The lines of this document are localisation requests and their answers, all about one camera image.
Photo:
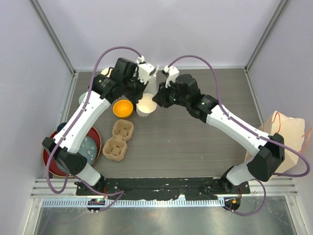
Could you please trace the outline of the paper coffee cup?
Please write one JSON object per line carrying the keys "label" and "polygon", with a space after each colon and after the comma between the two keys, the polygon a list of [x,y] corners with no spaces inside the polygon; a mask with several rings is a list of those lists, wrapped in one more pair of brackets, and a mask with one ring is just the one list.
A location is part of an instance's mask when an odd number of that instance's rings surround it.
{"label": "paper coffee cup", "polygon": [[136,113],[139,117],[145,118],[157,108],[157,104],[152,100],[152,94],[143,94],[141,100],[136,104]]}

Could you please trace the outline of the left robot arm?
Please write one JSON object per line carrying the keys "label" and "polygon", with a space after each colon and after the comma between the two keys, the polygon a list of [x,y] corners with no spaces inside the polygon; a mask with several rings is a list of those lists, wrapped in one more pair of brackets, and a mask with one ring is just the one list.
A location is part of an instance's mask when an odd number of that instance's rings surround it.
{"label": "left robot arm", "polygon": [[56,162],[87,183],[87,189],[93,195],[103,192],[103,177],[78,154],[78,150],[91,127],[115,100],[123,95],[132,102],[142,98],[150,74],[144,69],[145,65],[144,56],[135,62],[118,58],[109,75],[93,75],[83,102],[65,127],[53,138],[46,137],[42,142]]}

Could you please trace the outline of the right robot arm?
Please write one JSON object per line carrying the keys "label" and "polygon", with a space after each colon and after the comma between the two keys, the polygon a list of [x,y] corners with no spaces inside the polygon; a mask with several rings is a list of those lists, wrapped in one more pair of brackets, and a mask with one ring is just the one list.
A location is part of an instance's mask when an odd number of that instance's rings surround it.
{"label": "right robot arm", "polygon": [[222,175],[222,190],[233,193],[241,183],[253,179],[267,182],[285,160],[285,151],[281,147],[284,138],[277,133],[271,136],[255,129],[234,116],[217,99],[202,94],[192,75],[164,72],[164,76],[166,81],[159,84],[154,102],[162,108],[172,105],[186,108],[192,117],[226,133],[252,155],[252,159],[230,167]]}

